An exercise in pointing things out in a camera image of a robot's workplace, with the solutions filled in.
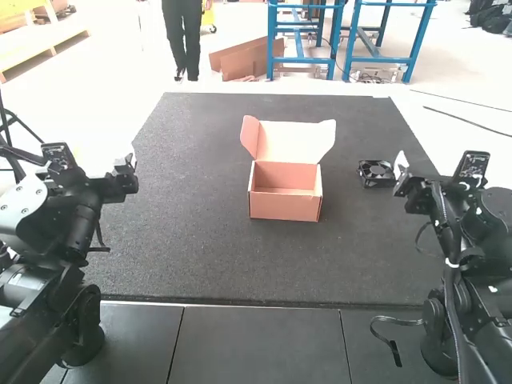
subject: person's leg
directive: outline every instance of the person's leg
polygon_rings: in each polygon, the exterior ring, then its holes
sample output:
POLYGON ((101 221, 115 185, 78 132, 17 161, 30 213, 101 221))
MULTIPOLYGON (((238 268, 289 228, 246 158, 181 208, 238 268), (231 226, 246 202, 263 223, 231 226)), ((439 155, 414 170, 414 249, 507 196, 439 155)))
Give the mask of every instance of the person's leg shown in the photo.
POLYGON ((186 72, 192 82, 199 77, 199 56, 201 46, 202 0, 186 0, 184 2, 183 21, 185 24, 186 72))
POLYGON ((163 19, 166 22, 167 39, 170 50, 173 52, 177 67, 177 78, 183 75, 186 68, 186 54, 183 46, 183 21, 182 2, 183 0, 162 0, 163 19))

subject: box flap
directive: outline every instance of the box flap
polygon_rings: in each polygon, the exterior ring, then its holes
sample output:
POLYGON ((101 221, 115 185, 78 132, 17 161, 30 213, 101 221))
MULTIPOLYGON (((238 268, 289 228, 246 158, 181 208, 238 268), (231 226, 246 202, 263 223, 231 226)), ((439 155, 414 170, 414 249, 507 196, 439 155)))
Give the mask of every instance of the box flap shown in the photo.
POLYGON ((316 164, 336 139, 336 121, 264 122, 244 116, 240 142, 255 160, 316 164))

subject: computer fan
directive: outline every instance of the computer fan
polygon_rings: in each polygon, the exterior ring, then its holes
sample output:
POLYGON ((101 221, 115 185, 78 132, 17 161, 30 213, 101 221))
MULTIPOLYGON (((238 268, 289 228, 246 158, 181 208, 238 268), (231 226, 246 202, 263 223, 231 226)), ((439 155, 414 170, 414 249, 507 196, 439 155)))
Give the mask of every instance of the computer fan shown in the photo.
POLYGON ((391 188, 396 184, 393 167, 384 160, 361 160, 358 172, 364 188, 391 188))

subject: zip tie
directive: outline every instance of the zip tie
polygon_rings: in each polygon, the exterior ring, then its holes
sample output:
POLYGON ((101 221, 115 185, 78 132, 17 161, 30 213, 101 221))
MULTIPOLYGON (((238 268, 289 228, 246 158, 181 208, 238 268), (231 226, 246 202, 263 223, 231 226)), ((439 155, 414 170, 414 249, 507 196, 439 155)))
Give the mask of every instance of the zip tie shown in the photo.
POLYGON ((445 258, 445 264, 448 265, 450 268, 457 269, 460 267, 460 264, 452 264, 448 258, 445 258))

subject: blue metal stand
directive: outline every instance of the blue metal stand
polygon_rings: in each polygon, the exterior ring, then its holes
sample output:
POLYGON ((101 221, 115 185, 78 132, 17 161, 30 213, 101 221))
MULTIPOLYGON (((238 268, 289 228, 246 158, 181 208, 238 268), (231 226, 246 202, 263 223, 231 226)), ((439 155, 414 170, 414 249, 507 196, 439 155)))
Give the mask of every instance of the blue metal stand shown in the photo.
POLYGON ((386 0, 386 2, 366 2, 363 0, 355 0, 354 13, 352 15, 352 22, 350 27, 342 27, 342 30, 349 30, 349 40, 346 48, 345 67, 343 68, 342 79, 348 82, 350 79, 350 68, 353 62, 387 62, 407 65, 407 71, 402 77, 403 82, 409 82, 410 77, 413 74, 414 65, 418 59, 419 49, 422 46, 423 38, 425 36, 426 27, 429 24, 432 10, 436 6, 436 0, 426 0, 426 3, 408 3, 408 2, 393 2, 393 0, 386 0), (382 21, 380 27, 364 27, 358 26, 359 15, 361 13, 361 6, 384 6, 384 14, 382 15, 382 21), (386 31, 387 19, 390 15, 390 8, 392 6, 422 6, 423 16, 419 23, 418 32, 414 39, 413 48, 408 58, 390 58, 382 56, 379 51, 379 47, 382 45, 384 39, 384 32, 386 31), (370 37, 366 34, 366 31, 377 31, 378 38, 375 44, 372 43, 370 37), (357 36, 360 37, 361 41, 368 49, 371 57, 365 56, 353 56, 354 44, 357 36))
POLYGON ((284 63, 306 63, 306 64, 324 64, 327 65, 327 80, 332 80, 334 76, 334 68, 336 67, 336 54, 338 53, 338 43, 332 44, 332 41, 338 42, 340 29, 342 24, 344 1, 336 0, 333 5, 327 5, 327 0, 321 0, 320 4, 282 4, 278 0, 268 1, 268 42, 266 51, 266 77, 269 80, 274 79, 274 64, 278 62, 284 63), (291 9, 294 20, 292 22, 278 21, 278 8, 291 9), (320 9, 320 15, 317 22, 312 20, 301 21, 298 18, 297 9, 320 9), (307 58, 304 56, 302 47, 302 34, 316 34, 316 46, 322 45, 323 23, 326 9, 334 9, 333 25, 330 32, 330 56, 328 58, 307 58), (297 47, 297 56, 295 57, 274 57, 273 46, 274 39, 279 32, 294 33, 295 46, 297 47))

